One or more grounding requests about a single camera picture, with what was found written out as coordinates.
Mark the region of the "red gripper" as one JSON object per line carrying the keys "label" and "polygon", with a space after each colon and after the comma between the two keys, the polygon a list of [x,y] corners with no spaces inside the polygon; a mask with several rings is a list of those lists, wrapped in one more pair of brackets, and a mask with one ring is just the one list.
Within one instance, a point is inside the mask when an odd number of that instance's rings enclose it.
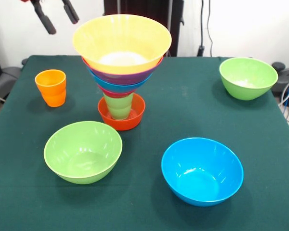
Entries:
{"label": "red gripper", "polygon": [[[31,4],[34,7],[34,11],[37,14],[38,18],[42,22],[43,26],[45,27],[46,31],[50,35],[54,35],[56,33],[56,29],[53,26],[52,22],[46,16],[42,10],[41,4],[39,0],[21,0],[21,2],[31,2]],[[79,17],[71,4],[70,0],[62,0],[63,5],[64,5],[64,10],[69,17],[70,21],[72,24],[76,24],[79,21]]]}

